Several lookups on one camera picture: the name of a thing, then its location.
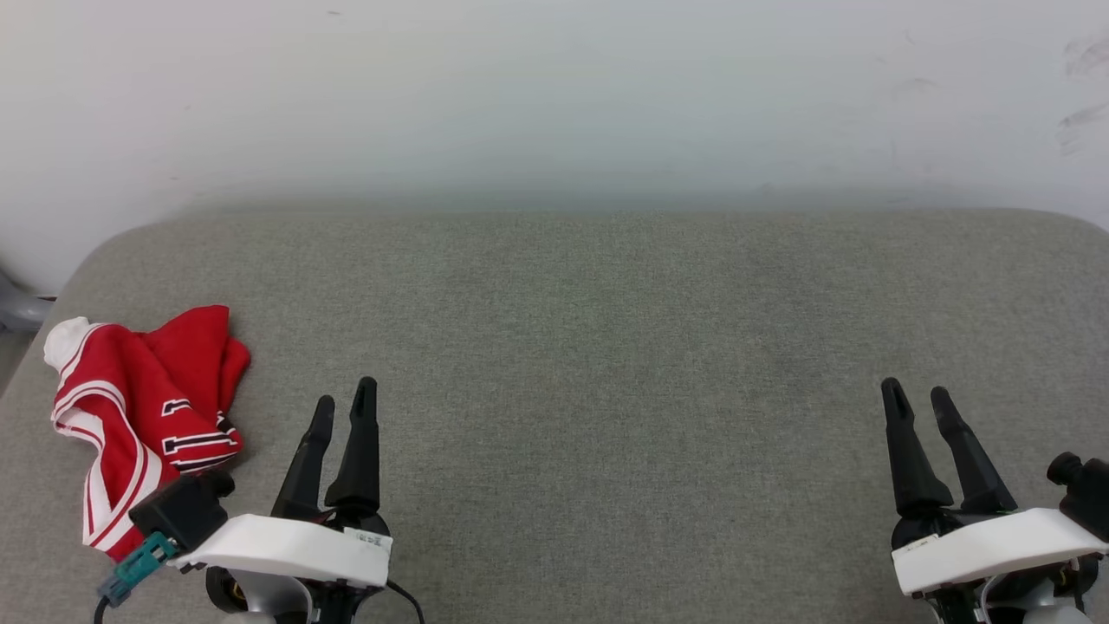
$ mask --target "red and white fabric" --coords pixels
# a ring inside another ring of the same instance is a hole
[[[226,413],[251,356],[228,317],[223,305],[196,307],[150,334],[79,317],[47,337],[45,361],[60,376],[50,420],[96,448],[83,542],[114,561],[142,543],[128,516],[135,503],[243,448]]]

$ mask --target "white backdrop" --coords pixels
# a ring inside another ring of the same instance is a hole
[[[1109,226],[1105,0],[0,0],[0,266],[211,209]]]

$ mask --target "red garment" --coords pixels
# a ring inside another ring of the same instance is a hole
[[[195,307],[150,334],[79,317],[47,337],[61,383],[51,422],[96,448],[85,477],[83,542],[114,561],[142,543],[128,511],[181,473],[243,448],[225,418],[251,361],[227,334],[227,307]]]

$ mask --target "gray fabric tablecloth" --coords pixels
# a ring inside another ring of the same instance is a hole
[[[318,396],[345,415],[377,378],[393,576],[431,623],[926,623],[889,560],[878,382],[925,417],[947,386],[1017,501],[1057,507],[1057,453],[1109,456],[1107,267],[1105,232],[1018,211],[244,215],[109,242],[48,329],[231,306],[233,514],[268,512]],[[4,622],[87,621],[110,570],[43,337],[0,401]],[[105,622],[220,618],[166,570]],[[383,594],[359,621],[415,615]]]

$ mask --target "cable connector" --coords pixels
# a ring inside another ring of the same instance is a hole
[[[131,596],[131,590],[177,554],[177,545],[161,533],[151,533],[143,543],[115,566],[112,576],[100,584],[96,595],[115,608]]]

